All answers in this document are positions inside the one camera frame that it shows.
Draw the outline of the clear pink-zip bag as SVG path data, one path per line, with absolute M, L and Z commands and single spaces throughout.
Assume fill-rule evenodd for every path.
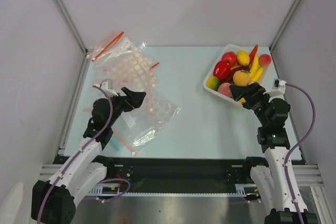
M 124 145 L 145 145 L 154 140 L 180 110 L 157 89 L 151 89 L 140 108 L 121 114 L 112 127 L 114 138 Z

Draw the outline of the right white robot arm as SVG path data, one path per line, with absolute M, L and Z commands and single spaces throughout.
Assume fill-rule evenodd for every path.
M 293 148 L 285 129 L 291 106 L 280 98 L 285 89 L 286 82 L 279 79 L 270 91 L 256 82 L 230 86 L 233 99 L 243 100 L 243 108 L 252 110 L 261 123 L 257 140 L 264 156 L 247 157 L 242 176 L 258 189 L 267 212 L 265 223 L 318 223 L 302 199 L 293 171 Z

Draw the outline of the pink peach with leaf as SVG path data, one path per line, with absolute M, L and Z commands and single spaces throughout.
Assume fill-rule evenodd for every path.
M 225 95 L 225 96 L 231 98 L 232 97 L 232 93 L 230 91 L 230 86 L 231 86 L 231 84 L 228 83 L 228 82 L 222 83 L 218 87 L 217 92 L 220 93 L 220 94 L 222 94 L 222 95 Z

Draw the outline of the orange fruit with leaf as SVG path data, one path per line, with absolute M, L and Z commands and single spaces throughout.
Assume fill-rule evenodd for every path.
M 247 70 L 236 71 L 233 75 L 233 84 L 247 86 L 250 81 L 250 72 Z

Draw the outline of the green yellow mango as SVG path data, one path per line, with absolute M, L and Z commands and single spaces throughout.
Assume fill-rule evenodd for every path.
M 220 80 L 216 76 L 210 76 L 206 81 L 206 86 L 211 90 L 217 91 L 220 86 Z

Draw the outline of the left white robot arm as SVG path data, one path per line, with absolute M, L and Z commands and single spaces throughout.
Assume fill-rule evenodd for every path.
M 76 151 L 46 181 L 38 180 L 33 186 L 31 218 L 37 223 L 71 223 L 78 205 L 95 185 L 105 182 L 130 182 L 115 178 L 113 160 L 101 156 L 109 143 L 112 126 L 122 113 L 138 109 L 145 92 L 131 91 L 126 87 L 120 95 L 106 82 L 95 89 L 104 98 L 95 100 L 91 118 Z

